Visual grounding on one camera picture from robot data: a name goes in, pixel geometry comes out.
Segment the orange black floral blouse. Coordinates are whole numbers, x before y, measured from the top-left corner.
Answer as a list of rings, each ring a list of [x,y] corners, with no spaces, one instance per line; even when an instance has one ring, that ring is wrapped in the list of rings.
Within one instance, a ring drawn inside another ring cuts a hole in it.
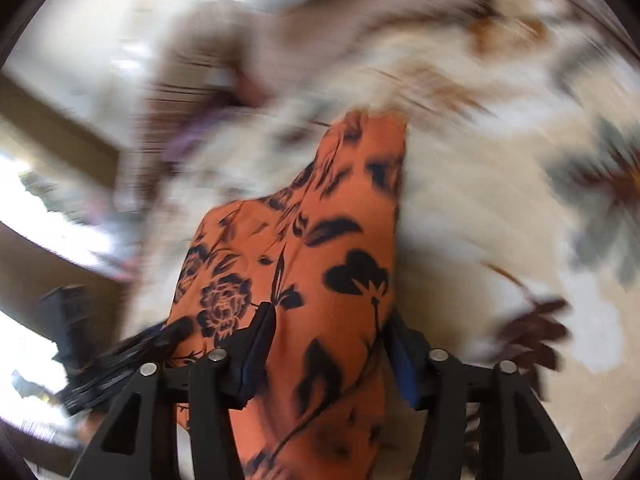
[[[277,315],[266,383],[231,413],[246,478],[370,476],[406,129],[394,110],[353,110],[286,188],[216,207],[196,230],[169,313],[194,331],[168,365],[228,344],[262,306]]]

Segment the striped beige rolled quilt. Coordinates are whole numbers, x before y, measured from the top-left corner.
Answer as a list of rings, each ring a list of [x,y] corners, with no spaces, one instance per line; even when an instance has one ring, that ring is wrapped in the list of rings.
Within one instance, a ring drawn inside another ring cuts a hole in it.
[[[231,0],[192,3],[157,39],[144,76],[131,165],[152,170],[170,139],[209,102],[231,96],[249,107],[268,93],[250,73],[250,14]]]

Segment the purple cloth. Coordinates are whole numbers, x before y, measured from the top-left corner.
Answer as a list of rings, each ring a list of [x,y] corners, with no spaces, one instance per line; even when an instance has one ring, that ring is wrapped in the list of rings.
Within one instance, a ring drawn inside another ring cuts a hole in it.
[[[209,107],[189,118],[166,142],[160,160],[178,164],[217,126],[246,112],[242,106]]]

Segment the glass window door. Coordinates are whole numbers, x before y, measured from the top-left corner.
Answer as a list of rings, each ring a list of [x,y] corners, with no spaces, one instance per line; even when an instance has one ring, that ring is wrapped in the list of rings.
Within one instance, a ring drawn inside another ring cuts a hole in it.
[[[62,310],[44,296],[84,300],[94,350],[117,339],[140,243],[139,219],[114,206],[117,159],[110,144],[1,78],[1,413],[21,426],[70,426],[46,403],[66,378],[53,359]]]

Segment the cream leaf pattern blanket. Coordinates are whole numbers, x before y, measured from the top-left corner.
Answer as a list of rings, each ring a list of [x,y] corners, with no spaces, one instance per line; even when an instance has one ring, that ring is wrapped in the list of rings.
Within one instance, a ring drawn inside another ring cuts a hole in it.
[[[163,320],[204,216],[286,188],[353,110],[406,118],[394,303],[434,346],[513,362],[582,478],[639,441],[639,64],[570,0],[252,14],[276,102],[217,126],[160,182],[125,335]],[[403,479],[421,419],[383,353],[384,420],[366,479]]]

